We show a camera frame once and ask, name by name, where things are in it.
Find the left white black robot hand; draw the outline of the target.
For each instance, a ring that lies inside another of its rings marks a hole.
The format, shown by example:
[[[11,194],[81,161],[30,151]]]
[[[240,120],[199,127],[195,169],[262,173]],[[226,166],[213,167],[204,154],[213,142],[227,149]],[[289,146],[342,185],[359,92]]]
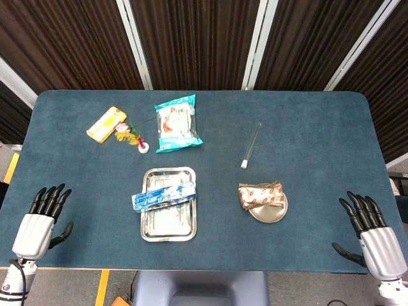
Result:
[[[64,242],[71,234],[74,223],[67,223],[64,231],[53,237],[54,227],[64,204],[71,194],[65,185],[41,188],[31,203],[28,213],[23,217],[13,243],[12,251],[19,259],[36,261],[49,249]]]

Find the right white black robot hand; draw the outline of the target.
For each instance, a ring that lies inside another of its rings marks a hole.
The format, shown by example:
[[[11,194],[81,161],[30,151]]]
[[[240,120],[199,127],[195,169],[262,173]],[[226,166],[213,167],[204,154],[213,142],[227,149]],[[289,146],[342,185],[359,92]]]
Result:
[[[369,196],[347,192],[349,201],[341,198],[339,203],[346,210],[353,230],[359,241],[362,254],[345,250],[333,242],[332,247],[343,258],[367,268],[377,280],[389,282],[402,278],[407,272],[398,238],[387,225],[382,210]]]

